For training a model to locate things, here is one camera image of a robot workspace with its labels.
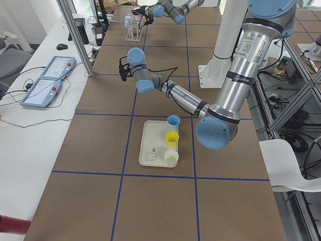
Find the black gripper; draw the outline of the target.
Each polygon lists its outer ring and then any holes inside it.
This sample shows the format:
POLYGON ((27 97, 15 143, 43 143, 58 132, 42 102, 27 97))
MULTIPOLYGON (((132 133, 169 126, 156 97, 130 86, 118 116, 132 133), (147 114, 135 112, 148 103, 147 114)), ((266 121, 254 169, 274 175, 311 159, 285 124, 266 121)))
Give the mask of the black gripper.
POLYGON ((137 11, 142 16, 145 16, 146 23, 153 23, 153 15, 149 13, 148 7, 140 7, 137 11))

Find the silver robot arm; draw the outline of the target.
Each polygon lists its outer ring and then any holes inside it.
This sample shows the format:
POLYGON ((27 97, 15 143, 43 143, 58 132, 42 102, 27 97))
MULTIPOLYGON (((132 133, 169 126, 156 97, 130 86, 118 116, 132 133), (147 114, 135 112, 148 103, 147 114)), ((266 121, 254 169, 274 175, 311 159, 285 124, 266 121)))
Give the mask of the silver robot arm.
POLYGON ((292 35, 295 12, 296 1, 227 1, 217 43, 227 40, 232 63, 219 75, 223 85, 214 104, 175 84, 161 70, 150 70, 140 48, 130 49, 128 63, 119 65, 121 78, 133 77, 141 94, 163 92, 199 118, 196 136, 204 147, 224 148, 237 134, 240 108, 271 42, 292 35))
POLYGON ((203 0, 191 0, 180 7, 175 7, 173 1, 158 1, 152 6, 141 6, 132 10, 132 13, 135 16, 145 16, 148 24, 152 23, 154 18, 163 17, 164 14, 167 14, 176 24, 180 24, 191 10, 202 6, 203 3, 203 0))

